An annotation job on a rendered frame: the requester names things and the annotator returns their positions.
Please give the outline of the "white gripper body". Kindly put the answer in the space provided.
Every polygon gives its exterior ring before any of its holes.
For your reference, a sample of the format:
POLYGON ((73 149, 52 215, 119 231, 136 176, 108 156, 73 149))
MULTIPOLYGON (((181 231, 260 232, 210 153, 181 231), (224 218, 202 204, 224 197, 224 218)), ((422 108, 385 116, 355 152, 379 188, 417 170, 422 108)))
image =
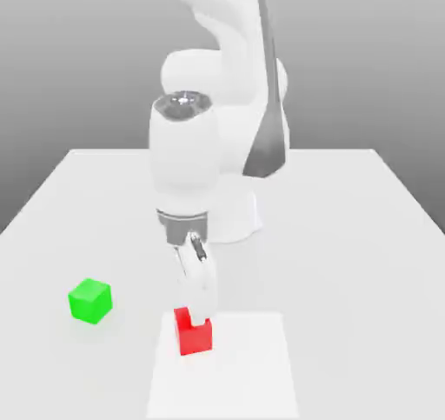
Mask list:
POLYGON ((181 265, 180 283, 186 305, 192 310, 214 310, 217 306, 216 264, 204 243, 195 248, 186 241, 176 249, 181 265))

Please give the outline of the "small red cube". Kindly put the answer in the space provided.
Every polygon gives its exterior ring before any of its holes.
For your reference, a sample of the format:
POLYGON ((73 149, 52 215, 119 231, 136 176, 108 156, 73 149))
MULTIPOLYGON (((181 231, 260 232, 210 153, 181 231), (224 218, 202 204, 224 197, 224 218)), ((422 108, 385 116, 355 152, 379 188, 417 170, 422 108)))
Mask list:
POLYGON ((206 319, 204 324, 193 326, 186 307, 174 309, 176 337, 181 356, 211 350, 213 346, 212 324, 206 319))

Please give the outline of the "small green cube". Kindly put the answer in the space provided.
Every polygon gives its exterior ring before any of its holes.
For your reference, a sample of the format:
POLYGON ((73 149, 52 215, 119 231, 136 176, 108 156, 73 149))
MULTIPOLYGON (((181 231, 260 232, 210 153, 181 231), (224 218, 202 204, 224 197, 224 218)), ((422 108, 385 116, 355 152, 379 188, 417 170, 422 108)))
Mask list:
POLYGON ((98 324, 113 308, 111 287, 85 278, 68 294, 70 313, 80 321, 98 324))

